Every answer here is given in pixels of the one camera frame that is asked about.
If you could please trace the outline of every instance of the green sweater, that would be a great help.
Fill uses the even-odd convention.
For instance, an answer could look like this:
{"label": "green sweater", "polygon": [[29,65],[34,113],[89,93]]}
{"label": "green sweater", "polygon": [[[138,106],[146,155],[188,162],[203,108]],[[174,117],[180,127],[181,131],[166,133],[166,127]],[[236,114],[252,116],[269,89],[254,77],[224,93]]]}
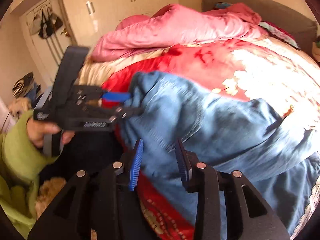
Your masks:
{"label": "green sweater", "polygon": [[55,161],[29,141],[26,125],[31,116],[32,111],[25,113],[7,135],[0,135],[0,205],[25,239],[36,222],[39,173]]}

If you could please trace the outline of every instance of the white wardrobe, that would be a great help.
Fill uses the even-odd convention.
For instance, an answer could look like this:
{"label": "white wardrobe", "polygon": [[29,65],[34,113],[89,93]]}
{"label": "white wardrobe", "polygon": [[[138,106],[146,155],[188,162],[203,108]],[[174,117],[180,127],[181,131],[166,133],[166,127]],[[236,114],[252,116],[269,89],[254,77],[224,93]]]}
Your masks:
{"label": "white wardrobe", "polygon": [[78,45],[93,46],[124,18],[152,16],[163,6],[178,0],[63,0]]}

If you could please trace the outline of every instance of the person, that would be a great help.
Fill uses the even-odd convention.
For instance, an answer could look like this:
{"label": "person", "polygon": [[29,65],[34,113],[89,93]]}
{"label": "person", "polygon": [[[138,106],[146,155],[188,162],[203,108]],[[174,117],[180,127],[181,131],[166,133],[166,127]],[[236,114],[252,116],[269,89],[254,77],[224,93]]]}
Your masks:
{"label": "person", "polygon": [[[55,123],[33,120],[32,113],[23,114],[6,135],[0,135],[0,205],[25,239],[36,222],[39,173],[56,160],[41,153],[44,135],[61,131]],[[74,135],[65,131],[63,144]]]}

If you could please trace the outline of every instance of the fluffy brown fur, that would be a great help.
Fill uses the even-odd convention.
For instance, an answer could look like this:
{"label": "fluffy brown fur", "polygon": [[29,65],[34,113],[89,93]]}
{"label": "fluffy brown fur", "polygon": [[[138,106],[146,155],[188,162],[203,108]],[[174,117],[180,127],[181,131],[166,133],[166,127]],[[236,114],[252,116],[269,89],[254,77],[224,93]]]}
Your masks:
{"label": "fluffy brown fur", "polygon": [[[36,200],[37,219],[39,219],[66,183],[64,178],[52,178],[43,183],[39,189],[39,196]],[[97,240],[97,233],[93,229],[91,230],[91,240]]]}

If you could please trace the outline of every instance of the green sleeve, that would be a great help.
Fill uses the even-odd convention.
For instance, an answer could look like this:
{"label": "green sleeve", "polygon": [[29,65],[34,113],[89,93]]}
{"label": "green sleeve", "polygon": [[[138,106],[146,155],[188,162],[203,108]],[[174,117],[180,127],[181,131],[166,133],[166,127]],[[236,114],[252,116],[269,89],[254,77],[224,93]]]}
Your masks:
{"label": "green sleeve", "polygon": [[32,114],[32,111],[28,111],[22,115],[6,135],[2,148],[2,159],[10,177],[15,184],[26,186],[37,179],[38,174],[47,164],[56,160],[43,155],[30,142],[27,135],[27,122]]}

